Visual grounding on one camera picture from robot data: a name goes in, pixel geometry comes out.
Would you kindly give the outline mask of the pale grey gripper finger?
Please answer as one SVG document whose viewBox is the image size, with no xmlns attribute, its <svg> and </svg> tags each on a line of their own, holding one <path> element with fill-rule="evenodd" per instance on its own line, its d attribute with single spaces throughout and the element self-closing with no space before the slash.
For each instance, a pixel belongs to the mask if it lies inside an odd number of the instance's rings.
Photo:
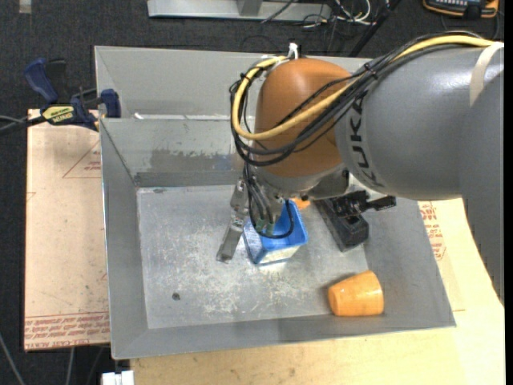
<svg viewBox="0 0 513 385">
<path fill-rule="evenodd" d="M 233 259 L 243 232 L 244 220 L 245 215 L 237 214 L 231 217 L 216 254 L 217 261 L 229 263 Z"/>
</svg>

